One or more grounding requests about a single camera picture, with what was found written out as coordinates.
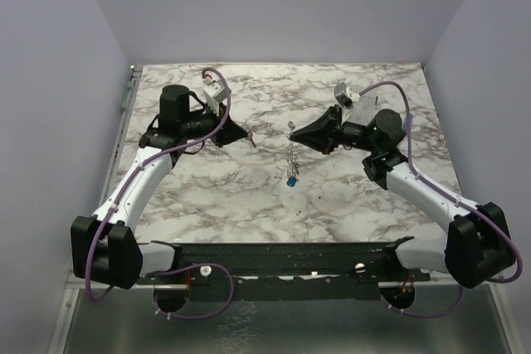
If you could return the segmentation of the perforated metal ring disc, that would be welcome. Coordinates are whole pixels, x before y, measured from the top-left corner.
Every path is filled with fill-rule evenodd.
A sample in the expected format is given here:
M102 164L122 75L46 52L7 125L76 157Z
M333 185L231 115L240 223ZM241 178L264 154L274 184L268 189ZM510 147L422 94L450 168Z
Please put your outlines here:
M286 134L286 137L288 138L287 179L289 177L296 177L299 181L299 178L298 178L300 174L299 164L298 164L297 156L295 155L295 152L294 152L294 143L290 139L291 134L295 131L295 124L292 121L289 121L287 124L287 127L288 127L288 133Z

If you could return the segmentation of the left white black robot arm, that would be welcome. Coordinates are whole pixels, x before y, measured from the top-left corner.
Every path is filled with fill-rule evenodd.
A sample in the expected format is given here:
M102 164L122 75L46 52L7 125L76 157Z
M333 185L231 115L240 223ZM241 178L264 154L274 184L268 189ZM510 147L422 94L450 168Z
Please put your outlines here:
M139 148L124 178L92 216L77 217L71 226L71 253L76 277L129 289L137 280L156 274L165 283L178 281L183 262L170 244L139 244L134 232L159 183L173 170L188 146L207 140L218 147L247 137L229 116L230 90L207 76L205 99L192 110L196 97L188 87L167 85L159 112L140 137Z

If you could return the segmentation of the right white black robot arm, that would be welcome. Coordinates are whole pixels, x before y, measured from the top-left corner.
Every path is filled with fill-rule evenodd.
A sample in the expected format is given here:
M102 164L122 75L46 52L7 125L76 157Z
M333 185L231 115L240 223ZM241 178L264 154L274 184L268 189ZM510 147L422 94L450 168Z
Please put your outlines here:
M323 155L339 146L368 152L362 161L367 178L409 201L445 232L444 240L408 238L381 260L382 273L399 280L411 269L449 274L472 289L514 265L516 250L499 206L457 196L421 174L398 145L405 138L399 113L382 109L366 125L342 120L335 105L313 123L290 133L289 139Z

